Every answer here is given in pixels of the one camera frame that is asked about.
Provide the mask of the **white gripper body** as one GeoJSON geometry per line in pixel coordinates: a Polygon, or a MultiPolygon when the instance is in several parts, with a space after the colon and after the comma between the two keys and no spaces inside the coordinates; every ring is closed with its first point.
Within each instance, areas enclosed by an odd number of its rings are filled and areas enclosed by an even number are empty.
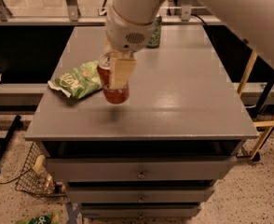
{"type": "Polygon", "coordinates": [[[105,22],[105,32],[110,46],[118,51],[137,52],[143,49],[155,27],[155,22],[138,24],[126,21],[116,13],[113,7],[109,7],[105,22]]]}

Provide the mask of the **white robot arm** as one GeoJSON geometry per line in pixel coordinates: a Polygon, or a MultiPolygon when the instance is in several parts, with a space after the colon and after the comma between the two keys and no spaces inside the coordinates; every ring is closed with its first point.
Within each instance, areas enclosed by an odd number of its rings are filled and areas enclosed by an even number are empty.
{"type": "MultiPolygon", "coordinates": [[[[105,33],[112,49],[143,49],[166,0],[112,0],[105,33]]],[[[274,0],[197,0],[274,70],[274,0]]]]}

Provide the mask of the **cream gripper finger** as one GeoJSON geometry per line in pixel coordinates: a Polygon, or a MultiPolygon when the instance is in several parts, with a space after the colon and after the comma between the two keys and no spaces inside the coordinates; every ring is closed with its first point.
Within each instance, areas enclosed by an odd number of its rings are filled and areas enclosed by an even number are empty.
{"type": "Polygon", "coordinates": [[[137,61],[135,59],[116,58],[110,68],[110,89],[123,89],[132,75],[137,61]]]}
{"type": "Polygon", "coordinates": [[[104,42],[103,57],[105,59],[114,59],[116,57],[116,51],[111,47],[108,39],[105,39],[104,42]]]}

